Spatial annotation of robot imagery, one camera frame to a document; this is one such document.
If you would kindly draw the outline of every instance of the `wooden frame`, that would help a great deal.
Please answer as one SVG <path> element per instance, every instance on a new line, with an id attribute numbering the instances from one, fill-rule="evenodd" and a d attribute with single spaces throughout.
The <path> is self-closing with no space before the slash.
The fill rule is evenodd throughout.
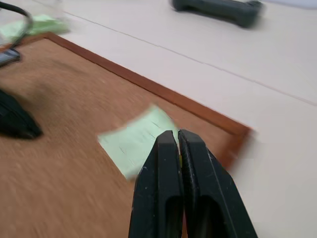
<path id="1" fill-rule="evenodd" d="M 23 40 L 22 45 L 29 44 L 40 39 L 48 39 L 54 43 L 72 51 L 73 53 L 89 60 L 102 68 L 136 84 L 137 86 L 177 105 L 178 107 L 189 111 L 199 118 L 221 128 L 229 133 L 232 137 L 226 145 L 219 160 L 225 168 L 229 168 L 232 162 L 237 157 L 243 142 L 246 140 L 248 134 L 251 132 L 250 128 L 242 125 L 214 110 L 207 108 L 183 95 L 180 95 L 160 84 L 157 84 L 135 72 L 130 71 L 114 62 L 111 62 L 83 47 L 80 47 L 56 34 L 46 33 L 38 36 L 28 37 Z"/>

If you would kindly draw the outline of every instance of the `black cable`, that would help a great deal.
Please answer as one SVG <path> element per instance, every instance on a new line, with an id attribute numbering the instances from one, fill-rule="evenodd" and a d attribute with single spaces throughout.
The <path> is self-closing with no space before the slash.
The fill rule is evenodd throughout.
<path id="1" fill-rule="evenodd" d="M 0 8 L 19 13 L 19 14 L 25 16 L 26 21 L 27 21 L 25 27 L 22 29 L 20 36 L 10 46 L 10 49 L 13 49 L 13 48 L 17 47 L 18 45 L 20 45 L 22 39 L 28 34 L 29 30 L 32 28 L 32 26 L 33 26 L 32 16 L 30 13 L 28 13 L 27 11 L 25 11 L 17 6 L 14 6 L 14 5 L 11 5 L 8 3 L 4 3 L 1 1 L 0 1 Z"/>

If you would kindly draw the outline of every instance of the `green paper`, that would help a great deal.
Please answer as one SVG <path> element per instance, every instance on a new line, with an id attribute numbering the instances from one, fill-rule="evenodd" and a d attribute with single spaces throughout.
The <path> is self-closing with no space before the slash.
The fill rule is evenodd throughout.
<path id="1" fill-rule="evenodd" d="M 141 117 L 125 128 L 98 136 L 99 143 L 121 173 L 129 179 L 139 173 L 156 137 L 172 130 L 178 144 L 177 128 L 159 107 L 151 106 Z"/>
<path id="2" fill-rule="evenodd" d="M 0 27 L 0 33 L 7 39 L 14 40 L 21 34 L 24 24 L 22 20 L 6 24 Z M 45 32 L 60 34 L 67 31 L 68 27 L 63 21 L 42 14 L 33 17 L 33 27 L 28 35 L 34 36 Z"/>

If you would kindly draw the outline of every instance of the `brown cork surface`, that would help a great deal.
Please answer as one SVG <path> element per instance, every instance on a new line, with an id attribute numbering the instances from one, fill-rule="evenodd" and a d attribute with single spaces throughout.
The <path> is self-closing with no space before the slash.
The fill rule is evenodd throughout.
<path id="1" fill-rule="evenodd" d="M 133 184 L 97 141 L 150 104 L 221 156 L 232 134 L 58 44 L 42 39 L 0 70 L 0 87 L 42 126 L 36 141 L 0 137 L 0 237 L 126 238 Z"/>

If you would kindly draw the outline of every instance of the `cork board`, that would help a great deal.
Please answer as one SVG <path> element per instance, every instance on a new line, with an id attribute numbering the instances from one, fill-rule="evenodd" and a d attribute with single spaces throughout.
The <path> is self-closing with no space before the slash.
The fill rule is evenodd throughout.
<path id="1" fill-rule="evenodd" d="M 54 34 L 29 38 L 0 87 L 42 126 L 36 141 L 0 137 L 0 237 L 128 237 L 134 184 L 97 134 L 156 104 L 199 134 L 228 168 L 249 129 Z"/>

